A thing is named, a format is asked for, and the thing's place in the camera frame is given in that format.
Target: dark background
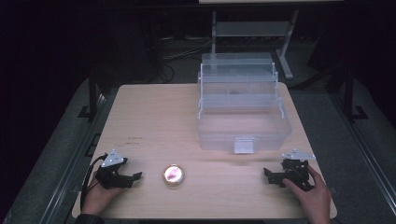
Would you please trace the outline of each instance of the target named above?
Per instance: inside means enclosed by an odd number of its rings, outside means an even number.
[[[185,6],[196,2],[166,1]],[[300,8],[293,38],[324,34],[310,65],[325,70],[346,63],[396,127],[396,11],[384,1],[358,2],[346,1],[336,10],[319,6],[319,14],[314,7]],[[208,8],[136,9],[164,2],[112,1],[106,5],[110,10],[104,10],[101,3],[0,3],[0,219],[83,80],[94,74],[102,91],[122,83],[149,83],[161,69],[161,36],[210,35]],[[137,66],[148,75],[134,74]],[[101,77],[113,81],[103,83]]]

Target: sleeve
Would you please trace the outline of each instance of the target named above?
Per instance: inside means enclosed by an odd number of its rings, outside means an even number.
[[[75,224],[105,224],[105,221],[98,216],[80,214],[77,217]]]

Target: black cable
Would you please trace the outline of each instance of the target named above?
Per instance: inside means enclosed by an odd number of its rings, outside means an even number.
[[[87,192],[85,194],[88,194],[88,192],[90,192],[91,189],[93,189],[96,185],[98,185],[99,182],[97,182],[96,184],[94,184],[92,187],[90,187],[89,189],[87,189]]]
[[[171,65],[166,64],[166,63],[164,63],[163,66],[168,67],[171,70],[171,72],[172,72],[171,77],[168,78],[166,76],[165,72],[162,70],[163,76],[165,77],[164,84],[167,84],[167,83],[171,82],[172,79],[175,77],[175,69]]]
[[[218,43],[222,38],[223,38],[223,36],[220,37],[220,38],[218,38],[218,39],[216,40],[216,43]],[[192,54],[197,53],[197,52],[199,52],[199,51],[201,51],[201,50],[204,50],[204,49],[207,49],[207,48],[211,48],[211,47],[212,47],[212,46],[211,46],[211,43],[212,43],[212,41],[210,40],[210,41],[208,41],[207,43],[205,43],[204,45],[202,45],[202,46],[200,46],[200,47],[198,47],[198,48],[189,49],[189,50],[187,50],[187,51],[184,51],[184,52],[182,52],[182,53],[175,54],[175,55],[163,56],[163,60],[173,60],[173,59],[176,59],[176,58],[180,58],[180,57],[192,55]]]
[[[84,206],[85,196],[87,196],[87,193],[88,193],[87,187],[88,187],[88,182],[89,182],[89,180],[90,180],[90,176],[91,176],[91,173],[92,173],[93,166],[94,166],[99,160],[104,161],[106,157],[107,157],[107,154],[105,154],[105,155],[103,155],[103,156],[101,156],[101,157],[98,157],[98,158],[90,165],[90,167],[88,167],[88,172],[87,172],[87,174],[85,174],[84,183],[82,184],[81,197],[79,198],[79,206],[80,206],[79,209],[80,209],[80,210],[82,210],[82,207]]]
[[[183,56],[176,57],[176,58],[174,58],[174,59],[164,59],[164,60],[167,61],[168,63],[170,63],[170,62],[172,62],[172,61],[178,61],[178,60],[195,60],[195,61],[199,61],[199,62],[202,61],[202,59],[199,59],[199,58],[194,58],[194,57],[183,57]]]

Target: metal rail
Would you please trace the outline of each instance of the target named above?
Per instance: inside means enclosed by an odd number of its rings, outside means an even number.
[[[387,203],[390,206],[390,209],[393,211],[393,214],[396,216],[396,191],[395,191],[395,188],[390,184],[387,176],[382,171],[381,166],[378,164],[377,160],[375,159],[375,156],[373,155],[370,147],[364,141],[364,138],[362,137],[361,133],[359,132],[359,129],[345,115],[343,104],[341,103],[340,99],[335,95],[331,95],[331,99],[332,99],[332,102],[334,103],[337,111],[340,114],[342,114],[341,118],[343,119],[343,122],[347,126],[347,128],[350,131],[350,133],[352,134],[353,138],[356,140],[356,143],[358,144],[359,149],[361,150],[363,158],[364,158],[370,172],[372,173],[376,184],[379,186],[380,190],[382,191],[382,193],[385,197],[385,200],[387,201]]]
[[[70,187],[71,181],[73,179],[73,173],[75,172],[77,163],[78,163],[78,157],[85,153],[85,149],[87,148],[87,144],[90,143],[90,137],[92,137],[92,131],[93,127],[100,118],[102,112],[103,112],[103,105],[105,104],[106,99],[103,95],[100,95],[98,100],[97,100],[97,107],[99,108],[99,113],[96,114],[94,119],[89,122],[89,124],[86,127],[86,130],[84,134],[82,135],[78,147],[76,147],[75,151],[73,152],[73,155],[70,159],[70,162],[67,164],[66,169],[64,170],[64,173],[62,175],[61,181],[58,183],[57,187],[52,193],[51,199],[49,201],[49,204],[46,208],[46,211],[44,212],[40,223],[44,224],[52,224],[54,223],[54,219],[56,218],[59,209],[62,205],[62,202],[64,201],[64,197],[66,195],[66,191]]]

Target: white bracket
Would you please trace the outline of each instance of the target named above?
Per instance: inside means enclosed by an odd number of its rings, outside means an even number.
[[[111,152],[107,155],[105,161],[102,163],[102,167],[112,166],[115,164],[123,163],[123,157],[113,148]]]
[[[294,148],[291,153],[282,153],[282,157],[291,160],[315,160],[317,157],[314,154],[303,152]]]

